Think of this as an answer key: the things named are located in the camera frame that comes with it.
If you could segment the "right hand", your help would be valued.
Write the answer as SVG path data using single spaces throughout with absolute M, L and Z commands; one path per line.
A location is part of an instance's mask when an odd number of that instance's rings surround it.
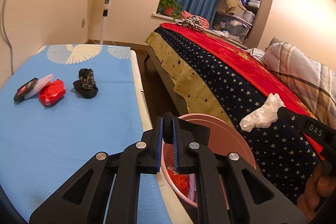
M 323 176 L 323 165 L 319 163 L 306 183 L 305 192 L 299 196 L 297 207 L 303 212 L 307 223 L 316 216 L 317 208 L 322 197 L 330 197 L 335 189 L 335 177 Z

